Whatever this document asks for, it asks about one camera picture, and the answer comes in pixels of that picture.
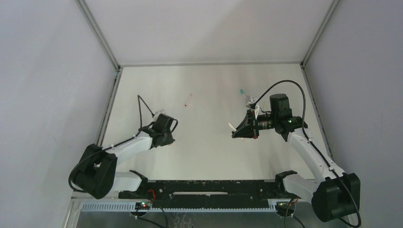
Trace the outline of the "white teal marker pen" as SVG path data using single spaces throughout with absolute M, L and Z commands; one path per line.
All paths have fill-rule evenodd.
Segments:
M 240 89 L 240 93 L 241 93 L 243 99 L 246 100 L 247 97 L 246 97 L 243 89 Z

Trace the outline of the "white red marker pen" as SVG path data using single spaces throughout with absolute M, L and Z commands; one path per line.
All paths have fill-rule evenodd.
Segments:
M 189 102 L 190 102 L 191 98 L 192 98 L 192 94 L 189 94 L 189 96 L 187 97 L 187 99 L 186 99 L 186 101 L 184 103 L 185 107 L 187 107 L 189 105 Z

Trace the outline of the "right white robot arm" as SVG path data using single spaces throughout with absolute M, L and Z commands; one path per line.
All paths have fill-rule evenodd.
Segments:
M 307 124 L 294 116 L 285 94 L 270 96 L 270 110 L 262 111 L 254 96 L 243 95 L 247 108 L 243 121 L 233 129 L 232 138 L 257 139 L 262 130 L 273 129 L 303 159 L 314 176 L 306 180 L 296 171 L 275 176 L 280 191 L 309 202 L 323 222 L 359 215 L 361 182 L 354 173 L 346 173 L 328 155 L 321 152 Z

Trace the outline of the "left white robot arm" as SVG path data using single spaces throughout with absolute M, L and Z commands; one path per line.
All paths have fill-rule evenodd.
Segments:
M 141 152 L 172 144 L 177 125 L 177 119 L 161 113 L 122 142 L 108 147 L 88 145 L 68 177 L 70 188 L 95 199 L 114 191 L 137 191 L 147 178 L 136 171 L 117 171 L 118 166 Z

